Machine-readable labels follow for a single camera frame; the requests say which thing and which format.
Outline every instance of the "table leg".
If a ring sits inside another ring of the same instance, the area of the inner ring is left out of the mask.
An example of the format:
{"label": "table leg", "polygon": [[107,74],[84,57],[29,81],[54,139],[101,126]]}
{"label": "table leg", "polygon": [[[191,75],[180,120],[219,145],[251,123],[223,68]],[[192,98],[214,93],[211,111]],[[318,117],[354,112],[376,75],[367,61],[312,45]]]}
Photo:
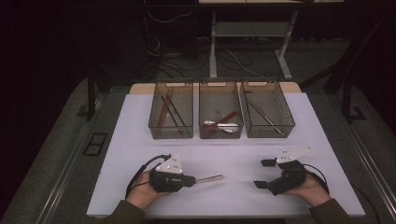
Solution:
{"label": "table leg", "polygon": [[290,41],[290,37],[291,37],[291,33],[293,31],[293,28],[294,28],[294,24],[295,24],[296,19],[297,19],[297,15],[298,15],[298,10],[294,10],[291,13],[291,17],[290,17],[290,20],[289,20],[288,27],[286,28],[286,32],[285,32],[285,34],[283,36],[282,47],[275,51],[276,57],[277,57],[277,61],[279,62],[280,69],[282,70],[282,73],[283,73],[283,77],[286,80],[291,80],[292,76],[291,76],[290,70],[288,68],[288,64],[285,61],[284,56],[285,56],[286,48],[288,47],[288,44],[289,44],[289,41]]}
{"label": "table leg", "polygon": [[216,11],[212,12],[212,34],[210,38],[210,56],[209,56],[210,77],[217,77],[216,67]]}

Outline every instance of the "plastic bin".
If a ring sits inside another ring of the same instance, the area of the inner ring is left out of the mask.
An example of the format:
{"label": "plastic bin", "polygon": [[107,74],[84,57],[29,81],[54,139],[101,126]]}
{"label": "plastic bin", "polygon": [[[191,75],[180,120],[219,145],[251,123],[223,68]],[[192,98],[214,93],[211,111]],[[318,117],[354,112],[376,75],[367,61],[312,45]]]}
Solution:
{"label": "plastic bin", "polygon": [[279,82],[243,78],[241,104],[249,138],[286,138],[295,126]]}
{"label": "plastic bin", "polygon": [[244,126],[236,80],[201,78],[199,130],[202,139],[240,138]]}
{"label": "plastic bin", "polygon": [[193,83],[188,79],[158,79],[148,127],[154,139],[193,138]]}

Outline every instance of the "white tabletop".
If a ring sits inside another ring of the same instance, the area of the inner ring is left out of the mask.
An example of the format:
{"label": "white tabletop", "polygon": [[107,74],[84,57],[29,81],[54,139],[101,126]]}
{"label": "white tabletop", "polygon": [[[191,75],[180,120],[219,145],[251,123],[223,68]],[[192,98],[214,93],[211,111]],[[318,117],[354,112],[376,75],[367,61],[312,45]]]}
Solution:
{"label": "white tabletop", "polygon": [[[256,189],[253,180],[280,177],[277,167],[262,167],[260,161],[277,156],[281,147],[312,147],[299,159],[319,168],[329,182],[331,195],[351,216],[364,211],[335,157],[318,118],[304,93],[285,93],[296,126],[286,139],[247,138],[153,140],[149,131],[152,94],[125,98],[87,215],[103,217],[124,199],[125,189],[141,165],[160,154],[179,154],[185,175],[196,178],[224,175],[224,179],[191,188],[157,200],[146,218],[189,217],[300,217],[309,215],[308,205],[298,198],[274,196]],[[197,124],[198,94],[194,94],[194,124]]]}

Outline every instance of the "hand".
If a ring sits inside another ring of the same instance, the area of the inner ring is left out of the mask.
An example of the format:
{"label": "hand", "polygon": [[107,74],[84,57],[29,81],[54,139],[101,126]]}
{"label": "hand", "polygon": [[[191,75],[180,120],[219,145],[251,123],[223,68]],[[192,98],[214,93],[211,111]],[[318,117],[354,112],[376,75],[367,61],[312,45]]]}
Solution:
{"label": "hand", "polygon": [[297,196],[312,207],[319,206],[331,199],[329,193],[310,174],[306,175],[305,182],[300,187],[290,189],[284,194]]}
{"label": "hand", "polygon": [[149,183],[149,171],[143,172],[135,182],[136,185],[131,189],[126,201],[140,209],[148,208],[155,200],[162,196],[170,194],[170,192],[158,193]]}

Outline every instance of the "floor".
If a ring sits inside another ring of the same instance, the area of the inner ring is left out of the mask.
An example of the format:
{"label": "floor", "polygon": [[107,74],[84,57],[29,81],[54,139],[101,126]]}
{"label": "floor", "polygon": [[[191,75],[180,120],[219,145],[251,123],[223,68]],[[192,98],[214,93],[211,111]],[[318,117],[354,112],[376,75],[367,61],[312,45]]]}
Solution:
{"label": "floor", "polygon": [[[200,54],[195,58],[180,57],[177,51],[169,49],[166,60],[158,66],[156,77],[208,77],[207,39],[200,39],[200,43]],[[274,54],[280,44],[278,39],[220,38],[217,48],[218,77],[270,76],[282,80]],[[334,64],[344,54],[348,44],[348,40],[342,39],[291,42],[285,58],[293,75],[292,81],[301,83]],[[356,219],[367,224],[395,223],[396,218],[389,212],[381,190],[378,190],[380,187],[361,161],[360,151],[363,148],[371,156],[385,183],[390,189],[396,189],[396,179],[392,173],[396,168],[396,136],[357,88],[353,89],[352,106],[358,107],[365,119],[356,120],[353,124],[346,122],[340,113],[342,91],[326,94],[323,90],[326,81],[327,78],[323,78],[302,91],[308,94],[324,132],[366,212],[366,216]],[[97,223],[96,218],[86,216],[86,211],[123,99],[130,87],[114,86],[110,92],[97,92],[97,112],[91,121],[86,121],[86,88],[84,80],[71,94],[4,215],[2,224]],[[102,152],[97,157],[84,156],[82,151],[93,133],[107,133]],[[265,219],[195,221],[315,223],[311,217],[288,218],[280,222]],[[163,223],[163,220],[146,222]]]}

